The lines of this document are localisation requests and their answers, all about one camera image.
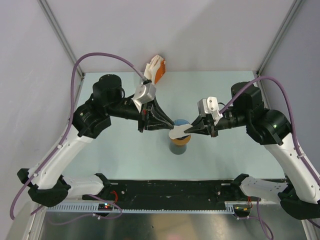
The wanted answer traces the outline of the single white paper filter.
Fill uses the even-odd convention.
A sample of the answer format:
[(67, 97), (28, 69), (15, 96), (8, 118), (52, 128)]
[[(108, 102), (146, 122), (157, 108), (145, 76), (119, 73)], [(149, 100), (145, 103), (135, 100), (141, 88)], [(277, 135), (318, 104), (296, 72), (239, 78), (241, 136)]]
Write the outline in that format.
[(168, 136), (170, 139), (180, 139), (186, 137), (189, 135), (189, 133), (185, 133), (185, 131), (191, 127), (191, 124), (175, 125), (174, 128), (169, 131)]

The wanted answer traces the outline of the white paper coffee filters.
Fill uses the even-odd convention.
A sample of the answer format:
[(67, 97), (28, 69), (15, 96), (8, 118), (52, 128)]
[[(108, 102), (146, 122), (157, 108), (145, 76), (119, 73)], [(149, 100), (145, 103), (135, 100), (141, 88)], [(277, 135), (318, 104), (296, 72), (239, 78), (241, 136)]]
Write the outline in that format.
[(155, 70), (154, 70), (154, 64), (156, 62), (156, 60), (158, 60), (159, 58), (163, 58), (160, 55), (155, 55), (150, 63), (146, 64), (145, 70), (144, 70), (144, 76), (148, 79), (151, 80), (151, 82), (154, 84), (154, 74), (155, 74)]

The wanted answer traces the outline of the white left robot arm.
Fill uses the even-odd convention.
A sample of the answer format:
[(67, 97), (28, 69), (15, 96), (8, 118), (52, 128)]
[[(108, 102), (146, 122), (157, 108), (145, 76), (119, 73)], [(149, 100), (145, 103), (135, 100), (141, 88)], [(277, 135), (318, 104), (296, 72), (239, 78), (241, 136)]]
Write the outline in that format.
[(111, 183), (102, 173), (71, 179), (63, 171), (86, 145), (111, 126), (111, 117), (137, 121), (139, 132), (174, 128), (174, 122), (160, 108), (150, 80), (143, 81), (133, 95), (125, 96), (121, 78), (106, 74), (93, 84), (92, 90), (90, 98), (73, 113), (67, 135), (62, 136), (53, 152), (37, 166), (18, 171), (33, 202), (54, 207), (69, 198), (104, 200), (110, 196)]

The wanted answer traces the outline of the glass beaker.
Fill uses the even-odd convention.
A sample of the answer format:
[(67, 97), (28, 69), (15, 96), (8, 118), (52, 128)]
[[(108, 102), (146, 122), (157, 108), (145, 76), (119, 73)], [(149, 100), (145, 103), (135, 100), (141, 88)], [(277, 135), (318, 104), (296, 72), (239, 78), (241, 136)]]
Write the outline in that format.
[(182, 155), (187, 150), (187, 145), (176, 145), (174, 143), (171, 143), (169, 145), (170, 151), (175, 155)]

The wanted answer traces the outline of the blue glass dripper cone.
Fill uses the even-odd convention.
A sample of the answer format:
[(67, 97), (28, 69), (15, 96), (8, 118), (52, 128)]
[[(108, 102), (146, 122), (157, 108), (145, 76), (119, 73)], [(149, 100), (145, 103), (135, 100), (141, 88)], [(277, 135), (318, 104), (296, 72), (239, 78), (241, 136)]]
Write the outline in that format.
[(176, 119), (173, 121), (175, 126), (189, 125), (190, 123), (185, 119)]

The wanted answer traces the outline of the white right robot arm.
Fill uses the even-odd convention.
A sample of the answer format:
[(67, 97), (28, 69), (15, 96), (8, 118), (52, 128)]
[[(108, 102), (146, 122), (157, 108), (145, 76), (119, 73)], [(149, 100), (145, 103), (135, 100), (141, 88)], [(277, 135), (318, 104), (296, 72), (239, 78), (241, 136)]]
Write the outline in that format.
[(231, 96), (233, 102), (221, 113), (214, 97), (199, 101), (199, 116), (184, 133), (216, 137), (221, 130), (244, 126), (246, 134), (277, 160), (286, 181), (261, 180), (242, 173), (232, 181), (232, 197), (238, 201), (245, 197), (265, 199), (279, 204), (297, 220), (318, 219), (320, 175), (294, 140), (292, 122), (282, 112), (266, 108), (260, 88), (253, 84), (234, 84)]

